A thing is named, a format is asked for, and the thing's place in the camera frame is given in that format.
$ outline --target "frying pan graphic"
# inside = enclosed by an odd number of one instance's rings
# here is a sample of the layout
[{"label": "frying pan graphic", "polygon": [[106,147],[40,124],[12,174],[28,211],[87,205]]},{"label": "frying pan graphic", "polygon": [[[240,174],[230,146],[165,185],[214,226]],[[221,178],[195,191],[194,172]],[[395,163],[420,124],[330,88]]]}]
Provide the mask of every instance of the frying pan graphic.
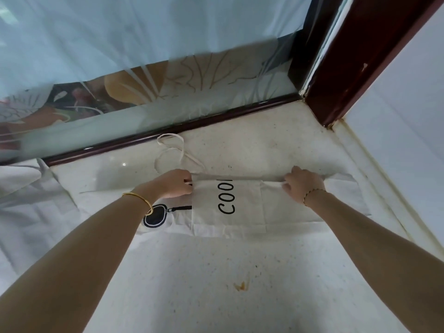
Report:
[{"label": "frying pan graphic", "polygon": [[172,213],[176,210],[191,210],[192,206],[183,206],[183,207],[174,207],[169,208],[164,204],[158,204],[153,206],[153,213],[151,215],[147,215],[143,218],[143,225],[148,228],[158,228],[160,227],[166,220],[167,213]]}]

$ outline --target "white wall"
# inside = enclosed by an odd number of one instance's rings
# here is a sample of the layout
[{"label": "white wall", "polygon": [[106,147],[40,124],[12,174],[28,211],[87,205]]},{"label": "white wall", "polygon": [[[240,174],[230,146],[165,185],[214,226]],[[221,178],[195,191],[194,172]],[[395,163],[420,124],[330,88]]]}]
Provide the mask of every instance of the white wall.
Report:
[{"label": "white wall", "polygon": [[345,121],[444,245],[444,6]]}]

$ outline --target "gold bangle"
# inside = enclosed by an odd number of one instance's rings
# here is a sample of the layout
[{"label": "gold bangle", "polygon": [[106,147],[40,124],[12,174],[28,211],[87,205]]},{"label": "gold bangle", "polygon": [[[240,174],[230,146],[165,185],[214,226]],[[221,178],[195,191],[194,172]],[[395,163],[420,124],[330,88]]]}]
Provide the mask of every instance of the gold bangle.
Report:
[{"label": "gold bangle", "polygon": [[315,189],[309,190],[308,193],[305,194],[305,196],[304,196],[304,201],[303,201],[304,206],[308,207],[308,206],[305,204],[305,199],[306,199],[306,197],[308,196],[308,194],[310,194],[311,192],[314,192],[315,190],[322,190],[322,191],[326,192],[326,190],[325,190],[325,189],[322,189],[322,188],[315,188]]},{"label": "gold bangle", "polygon": [[141,198],[143,201],[145,201],[146,204],[150,206],[150,211],[147,214],[145,214],[145,216],[150,216],[153,213],[153,211],[154,211],[153,210],[153,206],[151,205],[151,203],[146,198],[140,196],[139,194],[132,193],[132,192],[123,193],[122,196],[124,196],[124,195],[134,195],[134,196],[137,196],[138,198]]}]

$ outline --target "baseboard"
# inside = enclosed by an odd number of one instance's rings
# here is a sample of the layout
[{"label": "baseboard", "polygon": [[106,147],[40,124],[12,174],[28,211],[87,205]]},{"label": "baseboard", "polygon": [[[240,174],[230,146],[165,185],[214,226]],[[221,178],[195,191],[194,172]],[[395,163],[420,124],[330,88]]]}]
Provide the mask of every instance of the baseboard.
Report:
[{"label": "baseboard", "polygon": [[360,143],[347,123],[341,119],[333,125],[333,130],[360,171],[369,179],[375,191],[395,214],[409,238],[423,249],[444,260],[444,248],[380,168],[376,160]]}]

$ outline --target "white cord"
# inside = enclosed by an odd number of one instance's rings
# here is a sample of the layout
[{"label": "white cord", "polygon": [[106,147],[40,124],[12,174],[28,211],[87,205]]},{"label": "white cord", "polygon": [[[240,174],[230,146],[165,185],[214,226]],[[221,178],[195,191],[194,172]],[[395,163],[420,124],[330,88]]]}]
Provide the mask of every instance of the white cord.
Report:
[{"label": "white cord", "polygon": [[[182,148],[178,148],[175,146],[170,146],[170,145],[166,145],[163,142],[160,141],[161,138],[165,137],[165,136],[172,136],[172,137],[177,137],[180,139],[180,141],[182,142]],[[160,152],[160,154],[156,157],[156,159],[154,159],[154,169],[156,170],[156,172],[158,174],[160,174],[160,172],[157,170],[157,160],[162,156],[162,154],[164,154],[165,152],[168,152],[170,150],[178,150],[180,151],[180,159],[179,159],[179,164],[182,165],[182,160],[183,157],[186,156],[187,158],[189,158],[192,162],[194,162],[195,164],[197,164],[198,166],[200,166],[203,171],[206,171],[205,166],[203,165],[202,162],[200,162],[199,160],[197,160],[194,156],[192,156],[191,154],[189,154],[188,152],[185,152],[185,140],[178,134],[175,133],[165,133],[165,134],[161,134],[157,137],[157,143],[161,146],[165,146],[167,147],[165,150],[163,150],[162,152]]]}]

